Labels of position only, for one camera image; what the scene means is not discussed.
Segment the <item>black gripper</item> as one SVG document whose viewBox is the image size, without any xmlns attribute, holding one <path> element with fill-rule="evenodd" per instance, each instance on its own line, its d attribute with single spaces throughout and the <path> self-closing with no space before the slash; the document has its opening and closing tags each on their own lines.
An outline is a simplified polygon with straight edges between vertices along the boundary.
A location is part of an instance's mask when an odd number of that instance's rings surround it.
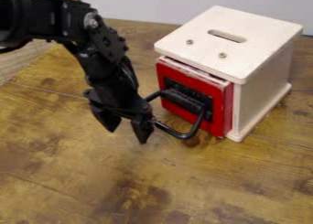
<svg viewBox="0 0 313 224">
<path fill-rule="evenodd" d="M 85 39 L 68 42 L 64 47 L 77 59 L 91 87 L 84 97 L 92 115 L 111 133 L 119 127 L 120 119 L 128 119 L 136 140 L 144 144 L 154 132 L 155 120 L 150 104 L 138 93 L 124 38 L 107 27 L 100 16 L 84 17 L 83 32 Z"/>
</svg>

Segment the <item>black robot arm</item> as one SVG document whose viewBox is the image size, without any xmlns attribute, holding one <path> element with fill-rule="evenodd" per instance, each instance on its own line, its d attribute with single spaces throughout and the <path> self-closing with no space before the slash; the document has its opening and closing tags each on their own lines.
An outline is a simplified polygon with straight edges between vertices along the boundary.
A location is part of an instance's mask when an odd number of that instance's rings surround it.
<svg viewBox="0 0 313 224">
<path fill-rule="evenodd" d="M 79 0 L 0 0 L 0 54 L 35 39 L 64 45 L 91 86 L 84 97 L 93 117 L 109 132 L 128 119 L 143 144 L 154 131 L 151 107 L 138 93 L 126 39 L 97 10 Z"/>
</svg>

